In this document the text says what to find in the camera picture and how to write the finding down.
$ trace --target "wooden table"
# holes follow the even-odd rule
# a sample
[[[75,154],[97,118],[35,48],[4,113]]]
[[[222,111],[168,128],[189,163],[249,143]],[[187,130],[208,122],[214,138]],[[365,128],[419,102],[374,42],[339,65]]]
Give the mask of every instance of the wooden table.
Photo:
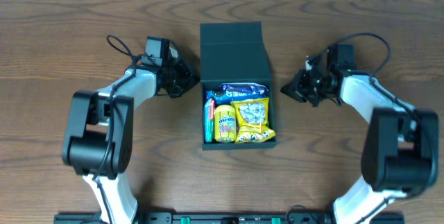
[[[200,148],[200,89],[152,98],[135,113],[127,170],[140,205],[178,212],[285,212],[323,208],[360,174],[367,123],[348,106],[318,108],[278,93],[306,55],[363,31],[384,36],[393,60],[385,88],[444,116],[444,0],[0,0],[0,223],[51,223],[58,212],[95,212],[89,186],[60,159],[72,94],[98,89],[129,64],[105,41],[144,50],[147,35],[200,53],[199,24],[262,21],[276,90],[277,140],[268,150]],[[356,43],[357,64],[373,70],[384,47]],[[443,124],[440,136],[443,139]],[[441,169],[444,164],[441,156]],[[408,223],[442,223],[443,180],[398,202]]]

